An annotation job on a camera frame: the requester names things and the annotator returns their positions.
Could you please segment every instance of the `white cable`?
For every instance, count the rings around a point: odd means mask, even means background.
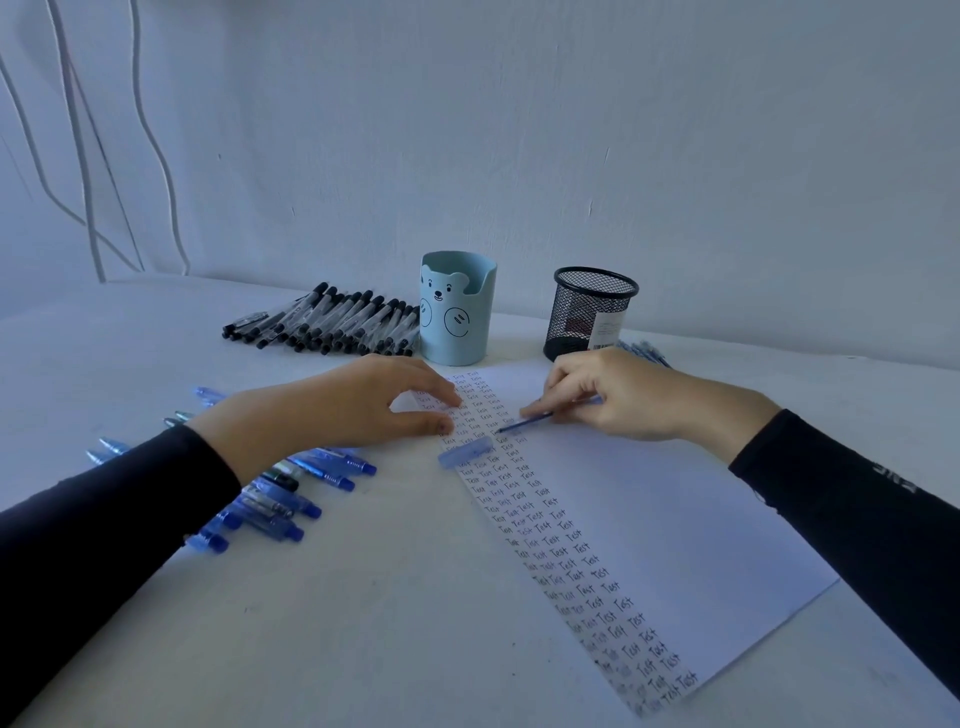
[[[80,181],[84,189],[84,216],[86,217],[86,235],[90,241],[90,256],[93,258],[93,267],[97,271],[97,279],[101,283],[107,282],[104,272],[104,262],[100,259],[100,246],[97,244],[96,224],[93,218],[93,190],[90,184],[90,170],[86,166],[84,151],[84,137],[80,131],[80,118],[77,114],[77,100],[73,96],[73,81],[70,78],[70,56],[66,47],[66,35],[63,32],[63,21],[60,18],[60,8],[56,0],[47,0],[47,11],[54,25],[54,35],[57,36],[57,56],[60,60],[60,76],[63,80],[63,98],[66,100],[67,115],[70,117],[70,129],[73,131],[73,141],[77,146],[77,162],[80,164]]]
[[[132,49],[132,75],[133,75],[133,103],[136,106],[136,115],[140,118],[140,126],[150,140],[150,145],[154,148],[157,161],[163,169],[163,179],[167,184],[167,199],[170,203],[170,228],[173,231],[174,242],[177,245],[177,252],[180,254],[180,260],[183,261],[183,274],[190,275],[190,258],[187,257],[183,249],[183,243],[180,242],[180,218],[177,215],[177,193],[174,190],[174,178],[170,173],[170,165],[167,164],[167,158],[160,150],[160,145],[156,142],[156,137],[147,123],[147,114],[143,111],[143,96],[140,93],[140,9],[137,7],[136,0],[130,0],[130,18],[133,32]]]
[[[86,101],[84,85],[80,83],[80,76],[77,75],[77,69],[73,67],[73,61],[70,62],[70,72],[73,83],[77,85],[80,91],[80,100],[84,104],[86,119],[90,122],[90,129],[93,131],[93,138],[97,141],[97,147],[100,149],[100,156],[103,158],[104,167],[107,169],[107,176],[110,177],[110,186],[113,187],[113,196],[117,199],[117,205],[120,206],[120,214],[123,215],[124,224],[127,226],[127,233],[130,236],[130,242],[133,245],[133,252],[136,253],[136,262],[140,264],[140,270],[147,272],[147,267],[143,264],[143,257],[140,256],[140,249],[136,245],[136,237],[133,235],[133,228],[130,225],[130,218],[127,217],[127,209],[123,207],[123,198],[120,197],[120,190],[117,189],[117,180],[113,178],[113,170],[110,169],[110,163],[107,160],[107,152],[104,150],[104,142],[100,139],[100,132],[97,130],[97,122],[93,120],[93,112],[90,110],[90,104]]]
[[[7,87],[7,93],[10,94],[11,101],[13,102],[13,108],[16,111],[17,118],[20,120],[20,129],[23,130],[23,137],[27,142],[27,149],[30,151],[30,156],[34,161],[36,178],[40,182],[40,187],[43,189],[44,194],[50,198],[50,202],[56,205],[60,211],[65,213],[75,223],[86,227],[86,221],[84,218],[61,202],[60,198],[58,198],[57,195],[54,194],[54,191],[50,189],[50,184],[47,182],[46,173],[43,171],[43,163],[40,161],[40,154],[36,149],[34,133],[30,128],[30,122],[27,120],[27,112],[24,110],[23,104],[20,102],[20,95],[16,91],[16,86],[13,84],[13,78],[7,68],[7,64],[3,60],[2,54],[0,54],[0,76],[3,77],[4,85]],[[113,251],[113,253],[123,261],[124,265],[126,265],[135,273],[137,272],[136,266],[133,265],[130,259],[123,255],[105,235],[101,234],[99,231],[96,231],[96,235],[97,239],[102,241],[104,245],[110,248],[110,250]]]

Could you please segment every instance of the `mesh pencil cup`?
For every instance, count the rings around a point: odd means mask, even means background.
[[[599,268],[570,266],[553,274],[550,326],[543,354],[553,361],[564,353],[604,349],[620,338],[630,299],[640,290],[636,281]]]

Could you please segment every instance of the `bear pen holder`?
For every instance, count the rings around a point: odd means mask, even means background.
[[[420,266],[420,349],[437,364],[463,367],[487,354],[496,263],[485,255],[437,251]]]

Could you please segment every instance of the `paper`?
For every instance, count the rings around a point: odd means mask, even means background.
[[[527,361],[452,377],[464,404],[449,410],[456,431],[444,446],[512,423],[548,368]],[[836,580],[789,524],[688,444],[549,422],[495,439],[498,449],[460,476],[544,606],[638,716],[693,692]]]

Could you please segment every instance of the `table surface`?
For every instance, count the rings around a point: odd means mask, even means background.
[[[234,391],[345,361],[219,337],[291,298],[144,277],[0,321],[0,507],[84,470],[101,435],[157,434],[197,408],[197,384]],[[544,332],[494,315],[481,366],[539,356]],[[960,503],[960,373],[646,337],[678,368],[760,389]],[[439,450],[371,449],[379,474],[352,494],[310,484],[324,516],[298,545],[242,529],[223,556],[182,549],[18,725],[636,726],[457,475],[436,467]],[[653,722],[935,728],[960,725],[960,703],[839,583]]]

